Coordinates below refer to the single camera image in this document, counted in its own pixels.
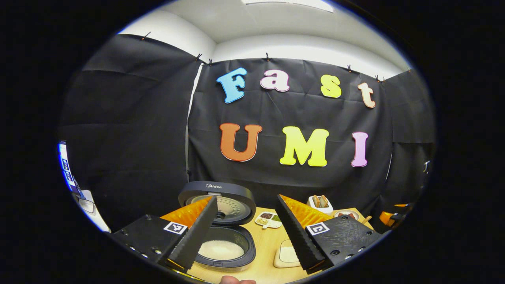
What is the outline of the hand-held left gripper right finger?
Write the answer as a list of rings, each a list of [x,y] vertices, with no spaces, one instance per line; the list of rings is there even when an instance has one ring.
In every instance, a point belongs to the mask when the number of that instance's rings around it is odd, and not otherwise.
[[[308,274],[342,266],[383,238],[349,215],[330,217],[280,194],[277,200],[276,213]]]

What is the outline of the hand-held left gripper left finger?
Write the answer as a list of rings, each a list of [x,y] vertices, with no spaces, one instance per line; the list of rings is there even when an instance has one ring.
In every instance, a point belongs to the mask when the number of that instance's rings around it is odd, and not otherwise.
[[[163,217],[142,216],[111,237],[150,262],[185,273],[191,269],[216,213],[217,197],[209,196]]]

